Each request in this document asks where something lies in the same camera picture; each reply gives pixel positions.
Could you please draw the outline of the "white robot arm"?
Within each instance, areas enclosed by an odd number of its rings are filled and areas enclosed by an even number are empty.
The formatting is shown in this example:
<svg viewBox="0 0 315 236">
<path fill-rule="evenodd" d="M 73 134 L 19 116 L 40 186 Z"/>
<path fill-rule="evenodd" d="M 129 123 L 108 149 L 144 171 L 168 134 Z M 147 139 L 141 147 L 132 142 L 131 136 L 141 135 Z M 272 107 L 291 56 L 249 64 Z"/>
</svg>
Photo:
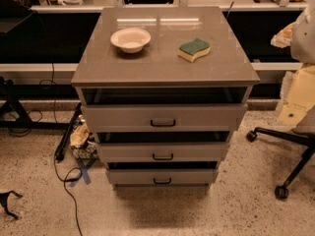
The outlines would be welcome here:
<svg viewBox="0 0 315 236">
<path fill-rule="evenodd" d="M 311 0 L 298 18 L 273 36 L 275 47 L 290 47 L 291 57 L 302 64 L 292 75 L 283 97 L 278 119 L 296 126 L 315 106 L 315 0 Z"/>
</svg>

